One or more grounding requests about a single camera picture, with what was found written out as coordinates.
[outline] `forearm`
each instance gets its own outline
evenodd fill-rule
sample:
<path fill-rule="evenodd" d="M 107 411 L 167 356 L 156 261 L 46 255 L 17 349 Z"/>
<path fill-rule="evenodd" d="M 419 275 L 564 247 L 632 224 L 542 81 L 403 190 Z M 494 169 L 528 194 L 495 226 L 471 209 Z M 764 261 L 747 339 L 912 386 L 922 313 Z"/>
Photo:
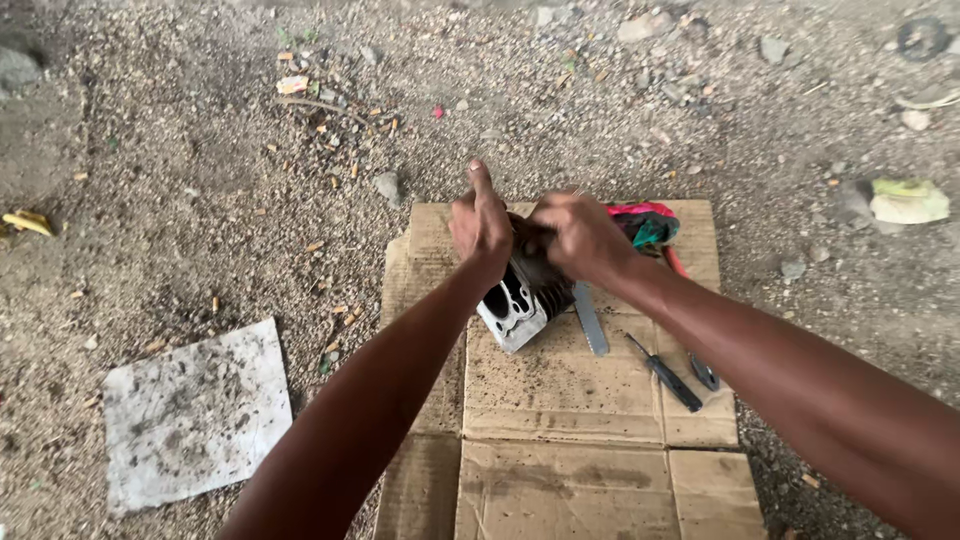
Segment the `forearm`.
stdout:
<path fill-rule="evenodd" d="M 937 507 L 927 497 L 960 496 L 960 415 L 948 406 L 652 259 L 632 258 L 604 285 L 675 335 L 805 459 L 890 521 L 916 531 L 916 512 Z M 891 482 L 898 489 L 876 489 Z"/>
<path fill-rule="evenodd" d="M 221 538 L 341 537 L 487 292 L 467 261 L 357 351 L 257 469 Z"/>

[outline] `flattened cardboard box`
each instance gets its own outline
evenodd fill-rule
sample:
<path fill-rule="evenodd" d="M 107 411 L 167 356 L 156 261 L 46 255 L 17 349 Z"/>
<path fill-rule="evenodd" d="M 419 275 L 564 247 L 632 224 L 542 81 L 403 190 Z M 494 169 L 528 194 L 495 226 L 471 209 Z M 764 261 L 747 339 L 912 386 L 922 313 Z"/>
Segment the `flattened cardboard box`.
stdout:
<path fill-rule="evenodd" d="M 719 266 L 709 203 L 666 203 L 682 222 L 674 245 L 687 272 L 703 286 L 718 290 Z M 513 205 L 511 210 L 525 214 L 532 207 L 533 204 L 529 203 L 518 204 Z M 414 205 L 408 233 L 388 247 L 381 315 L 383 325 L 389 324 L 406 307 L 422 298 L 455 268 L 456 255 L 450 245 L 446 228 L 448 215 L 448 205 Z M 388 469 L 376 538 L 453 538 L 453 510 L 443 502 L 449 502 L 457 496 L 457 493 L 449 488 L 449 479 L 456 479 L 459 474 L 460 482 L 465 482 L 470 471 L 479 476 L 466 489 L 461 486 L 460 501 L 455 513 L 457 523 L 463 525 L 458 528 L 456 537 L 474 537 L 468 534 L 472 530 L 473 522 L 477 531 L 486 532 L 488 538 L 514 537 L 511 531 L 518 530 L 533 538 L 571 536 L 574 533 L 569 531 L 583 521 L 579 510 L 574 512 L 573 509 L 581 507 L 582 504 L 590 506 L 589 502 L 585 503 L 588 500 L 587 495 L 579 491 L 581 487 L 603 491 L 602 496 L 598 495 L 599 492 L 594 493 L 594 496 L 606 501 L 607 505 L 610 505 L 612 500 L 629 501 L 631 496 L 654 497 L 657 486 L 662 487 L 662 484 L 655 484 L 651 480 L 649 486 L 636 488 L 636 491 L 642 493 L 633 493 L 631 488 L 627 491 L 632 495 L 623 495 L 620 493 L 623 486 L 614 489 L 613 484 L 602 485 L 609 483 L 603 473 L 600 473 L 599 477 L 589 476 L 581 470 L 583 467 L 575 468 L 571 465 L 578 459 L 583 459 L 585 454 L 589 455 L 594 467 L 606 467 L 620 473 L 632 470 L 619 461 L 623 456 L 636 458 L 637 466 L 630 474 L 657 479 L 661 478 L 664 471 L 669 472 L 671 469 L 671 460 L 661 449 L 664 444 L 714 447 L 737 444 L 731 390 L 725 386 L 720 392 L 710 393 L 702 388 L 700 383 L 692 378 L 692 374 L 687 373 L 688 359 L 679 343 L 632 307 L 601 289 L 594 289 L 593 299 L 600 313 L 601 325 L 611 343 L 611 353 L 604 358 L 595 358 L 589 353 L 579 322 L 572 311 L 552 322 L 541 335 L 512 356 L 504 355 L 496 348 L 492 336 L 478 318 L 470 322 L 464 349 L 467 360 L 475 362 L 468 363 L 465 372 L 463 354 L 458 352 L 457 348 L 451 354 L 408 436 L 408 441 Z M 704 401 L 704 409 L 692 415 L 679 403 L 673 403 L 673 397 L 661 391 L 656 379 L 646 371 L 641 358 L 626 347 L 621 335 L 624 331 L 630 331 L 648 344 L 648 348 L 657 350 L 664 361 L 671 365 Z M 545 385 L 551 385 L 554 389 L 545 391 Z M 458 438 L 461 428 L 467 437 L 528 441 L 464 441 L 461 455 Z M 539 442 L 540 439 L 576 442 L 544 443 Z M 585 441 L 592 441 L 592 444 L 585 444 Z M 550 457 L 555 460 L 555 472 L 546 475 L 545 478 L 549 480 L 547 483 L 531 480 L 530 474 L 521 474 L 526 480 L 520 483 L 519 488 L 510 487 L 509 479 L 501 473 L 493 473 L 491 480 L 492 485 L 498 486 L 491 488 L 491 493 L 502 493 L 505 489 L 519 489 L 522 492 L 534 484 L 540 487 L 553 485 L 554 488 L 541 491 L 547 494 L 546 499 L 536 503 L 543 508 L 555 509 L 555 519 L 549 522 L 549 528 L 536 533 L 536 528 L 527 527 L 529 523 L 524 526 L 509 519 L 500 519 L 495 512 L 474 515 L 473 522 L 470 520 L 472 510 L 468 508 L 480 504 L 476 489 L 479 484 L 476 481 L 483 483 L 479 478 L 483 476 L 482 471 L 500 470 L 502 467 L 498 469 L 498 460 L 507 459 L 502 457 L 504 454 L 494 453 L 491 456 L 490 449 L 513 452 L 518 459 L 515 466 L 523 462 L 524 455 L 528 458 L 538 455 L 543 459 Z M 740 491 L 705 488 L 705 493 L 700 493 L 703 497 L 696 497 L 692 495 L 699 493 L 697 489 L 701 487 L 697 481 L 685 483 L 681 486 L 682 489 L 678 489 L 674 485 L 675 479 L 669 478 L 666 482 L 666 493 L 671 501 L 676 497 L 676 503 L 671 503 L 670 506 L 672 513 L 669 515 L 672 515 L 672 518 L 654 511 L 656 506 L 651 506 L 649 500 L 641 509 L 624 503 L 625 511 L 618 514 L 620 518 L 611 517 L 594 524 L 596 527 L 606 524 L 606 528 L 598 529 L 598 537 L 702 538 L 704 536 L 690 536 L 698 534 L 699 529 L 688 526 L 686 521 L 703 521 L 700 517 L 708 516 L 714 506 L 735 508 L 742 514 L 738 515 L 743 519 L 734 524 L 741 529 L 730 530 L 737 534 L 749 534 L 724 536 L 729 524 L 721 523 L 710 529 L 713 533 L 711 538 L 765 537 L 753 481 L 749 468 L 745 466 L 745 457 L 740 454 L 691 454 L 703 454 L 701 465 L 707 469 L 707 465 L 714 464 L 715 472 L 719 471 L 714 475 L 715 479 L 722 480 L 718 486 L 739 486 L 737 489 Z M 718 455 L 727 456 L 728 461 L 729 456 L 738 456 L 736 459 L 742 459 L 744 466 L 730 467 L 726 461 L 721 466 L 717 461 Z M 687 461 L 680 463 L 681 468 L 686 465 Z M 542 468 L 533 471 L 542 474 L 547 472 Z M 690 487 L 693 491 L 683 492 Z M 442 497 L 437 495 L 437 490 L 443 492 Z M 576 504 L 567 500 L 558 502 L 555 499 L 558 494 L 563 497 L 563 494 L 569 493 L 576 494 Z M 528 494 L 524 500 L 536 499 L 532 495 Z M 493 506 L 484 503 L 483 507 Z M 646 527 L 647 522 L 651 525 L 650 528 Z M 489 535 L 490 528 L 502 530 L 503 534 Z"/>

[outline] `dirty paper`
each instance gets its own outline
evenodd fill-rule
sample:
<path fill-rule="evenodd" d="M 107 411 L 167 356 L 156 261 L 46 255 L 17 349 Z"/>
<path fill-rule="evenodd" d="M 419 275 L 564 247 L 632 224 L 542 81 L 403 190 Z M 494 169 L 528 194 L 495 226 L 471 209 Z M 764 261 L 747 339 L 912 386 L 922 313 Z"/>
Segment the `dirty paper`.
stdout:
<path fill-rule="evenodd" d="M 104 416 L 114 515 L 248 479 L 293 422 L 274 319 L 110 371 Z"/>

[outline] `black screwdriver handle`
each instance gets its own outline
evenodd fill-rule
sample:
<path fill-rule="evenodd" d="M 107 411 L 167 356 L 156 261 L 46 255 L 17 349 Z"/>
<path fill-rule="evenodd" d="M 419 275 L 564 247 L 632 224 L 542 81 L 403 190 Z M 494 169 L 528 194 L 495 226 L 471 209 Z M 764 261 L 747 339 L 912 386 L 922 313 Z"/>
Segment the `black screwdriver handle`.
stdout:
<path fill-rule="evenodd" d="M 684 384 L 677 374 L 673 372 L 670 368 L 666 367 L 666 364 L 660 360 L 660 357 L 657 355 L 648 356 L 647 367 L 651 369 L 654 373 L 657 374 L 657 377 L 666 385 L 667 388 L 673 392 L 674 396 L 677 396 L 677 399 L 680 400 L 680 403 L 686 405 L 686 408 L 690 409 L 690 412 L 697 412 L 703 408 L 704 404 L 700 401 L 700 398 L 697 397 L 690 388 Z"/>

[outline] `screwdriver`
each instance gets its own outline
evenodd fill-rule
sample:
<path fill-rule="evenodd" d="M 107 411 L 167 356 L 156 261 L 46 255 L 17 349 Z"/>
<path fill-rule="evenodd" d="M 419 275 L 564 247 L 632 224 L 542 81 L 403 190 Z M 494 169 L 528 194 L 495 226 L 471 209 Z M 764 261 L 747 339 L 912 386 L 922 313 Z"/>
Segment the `screwdriver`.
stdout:
<path fill-rule="evenodd" d="M 677 399 L 680 400 L 680 403 L 684 404 L 686 408 L 690 410 L 690 412 L 697 412 L 703 408 L 704 404 L 700 401 L 700 398 L 698 398 L 697 395 L 694 394 L 693 391 L 690 390 L 690 388 L 684 384 L 679 377 L 677 377 L 677 374 L 674 373 L 673 370 L 668 368 L 666 364 L 663 363 L 663 360 L 661 360 L 659 356 L 647 353 L 647 350 L 644 349 L 643 346 L 640 345 L 640 342 L 637 341 L 635 337 L 630 335 L 629 332 L 627 332 L 627 338 L 647 356 L 645 362 L 647 367 L 657 374 L 657 377 L 663 381 L 663 384 L 665 384 L 666 387 L 673 392 L 674 396 L 677 396 Z"/>

